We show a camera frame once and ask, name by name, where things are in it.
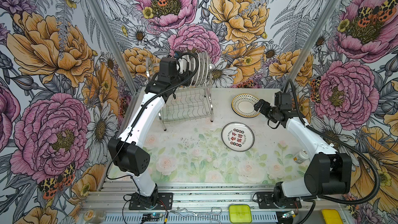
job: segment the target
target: plate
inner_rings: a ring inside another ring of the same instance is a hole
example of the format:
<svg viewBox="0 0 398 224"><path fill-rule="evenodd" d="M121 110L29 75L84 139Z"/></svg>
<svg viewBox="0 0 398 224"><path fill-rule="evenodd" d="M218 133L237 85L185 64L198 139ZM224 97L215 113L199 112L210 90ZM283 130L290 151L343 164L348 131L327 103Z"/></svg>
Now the plate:
<svg viewBox="0 0 398 224"><path fill-rule="evenodd" d="M232 100L232 110L242 117L245 118L253 118L259 115L260 113L254 110L254 105L259 101L257 97L252 96L250 94L240 94L237 95Z"/></svg>
<svg viewBox="0 0 398 224"><path fill-rule="evenodd" d="M221 133L224 144L236 152L244 152L254 144L254 134L245 124L234 122L226 125Z"/></svg>

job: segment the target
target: dish rack leg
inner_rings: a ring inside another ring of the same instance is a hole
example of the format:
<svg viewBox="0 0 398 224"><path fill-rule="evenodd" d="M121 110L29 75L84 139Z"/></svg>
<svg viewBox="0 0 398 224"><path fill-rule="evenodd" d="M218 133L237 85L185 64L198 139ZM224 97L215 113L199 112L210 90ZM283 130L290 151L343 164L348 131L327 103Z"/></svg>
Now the dish rack leg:
<svg viewBox="0 0 398 224"><path fill-rule="evenodd" d="M213 114L213 102L211 102L211 88L206 88L206 94L209 98L210 103L210 121L213 122L214 114Z"/></svg>
<svg viewBox="0 0 398 224"><path fill-rule="evenodd" d="M164 131L167 131L166 126L164 125L164 122L163 122L163 120L162 120L162 115L161 115L160 112L159 112L159 120L160 120L160 123L161 123L162 126L163 126L163 130L164 130Z"/></svg>

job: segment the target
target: polka dot plate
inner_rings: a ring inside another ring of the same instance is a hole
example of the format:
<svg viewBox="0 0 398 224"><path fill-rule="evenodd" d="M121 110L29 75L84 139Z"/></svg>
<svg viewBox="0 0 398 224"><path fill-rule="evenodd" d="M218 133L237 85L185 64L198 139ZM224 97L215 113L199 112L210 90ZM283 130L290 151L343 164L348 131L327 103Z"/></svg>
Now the polka dot plate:
<svg viewBox="0 0 398 224"><path fill-rule="evenodd" d="M251 129L242 123L230 123L221 133L224 144L236 152L244 152L254 144L254 134Z"/></svg>
<svg viewBox="0 0 398 224"><path fill-rule="evenodd" d="M237 95L232 100L232 110L242 117L252 118L256 117L260 113L254 110L254 105L259 101L257 97L250 94Z"/></svg>

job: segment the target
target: metal pole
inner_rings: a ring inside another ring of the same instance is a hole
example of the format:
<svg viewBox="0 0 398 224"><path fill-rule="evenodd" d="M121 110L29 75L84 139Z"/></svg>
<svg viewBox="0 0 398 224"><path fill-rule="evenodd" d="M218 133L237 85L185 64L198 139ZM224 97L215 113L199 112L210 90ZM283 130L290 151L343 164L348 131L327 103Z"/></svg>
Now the metal pole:
<svg viewBox="0 0 398 224"><path fill-rule="evenodd" d="M98 25L100 26L103 35L105 36L106 40L108 41L109 47L113 55L115 56L116 62L120 67L123 75L125 76L125 80L127 85L129 86L131 92L133 94L137 94L137 88L135 87L134 80L130 75L130 71L126 65L122 57L122 53L120 52L120 48L116 42L116 38L112 33L112 29L109 26L105 13L102 11L102 5L99 3L98 0L86 0L87 4L90 6L90 11L93 17L97 19Z"/></svg>
<svg viewBox="0 0 398 224"><path fill-rule="evenodd" d="M298 55L297 61L292 67L287 79L283 83L282 90L285 88L288 79L292 81L295 80L297 74L300 72L301 67L304 62L307 60L307 57L310 55L311 49L315 42L317 41L319 35L322 32L322 28L326 25L326 21L328 20L330 14L332 13L332 9L336 7L337 2L340 0L328 0L323 11L319 14L318 19L315 22L314 27L312 28L310 35L308 36L307 41L304 44L304 47L301 49L300 54Z"/></svg>

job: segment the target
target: plate rim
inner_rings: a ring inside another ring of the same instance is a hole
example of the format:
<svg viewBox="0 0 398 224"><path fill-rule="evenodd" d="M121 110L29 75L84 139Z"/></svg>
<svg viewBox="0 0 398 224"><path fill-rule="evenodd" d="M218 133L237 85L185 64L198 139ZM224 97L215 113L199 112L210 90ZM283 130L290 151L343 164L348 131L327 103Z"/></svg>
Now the plate rim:
<svg viewBox="0 0 398 224"><path fill-rule="evenodd" d="M234 108L234 100L236 99L236 97L241 96L241 95L250 95L250 96L253 96L254 98L256 98L257 100L259 100L256 96L251 95L251 94L249 94L249 93L241 93L241 94L238 94L237 96L235 96L235 97L232 99L232 102L231 102L232 110L233 110L237 115L239 115L239 116L241 116L241 117L244 117L244 118L254 118L254 117L258 116L258 115L260 114L260 112L258 112L258 113L257 113L256 115L254 115L254 116L242 115L242 114L236 112L236 110L235 110L235 108Z"/></svg>
<svg viewBox="0 0 398 224"><path fill-rule="evenodd" d="M224 129L225 129L227 126L229 126L230 124L242 124L242 125L246 126L246 127L250 130L251 135L253 136L253 142L251 143L251 146L250 146L249 148L247 148L246 150L243 150L243 151L237 151L237 150L234 150L234 149L230 148L230 147L225 143L224 138L222 137L222 133L224 132ZM231 150L233 150L234 152L245 152L245 151L247 151L248 149L250 149L250 148L254 145L255 138L254 138L254 132L251 130L251 128L250 128L248 125L243 124L243 123L240 123L240 122L231 122L231 123L229 123L229 124L226 124L225 127L223 127L223 129L222 129L222 131L221 131L221 140L222 140L222 142L224 143L224 145L225 145L228 149L231 149Z"/></svg>

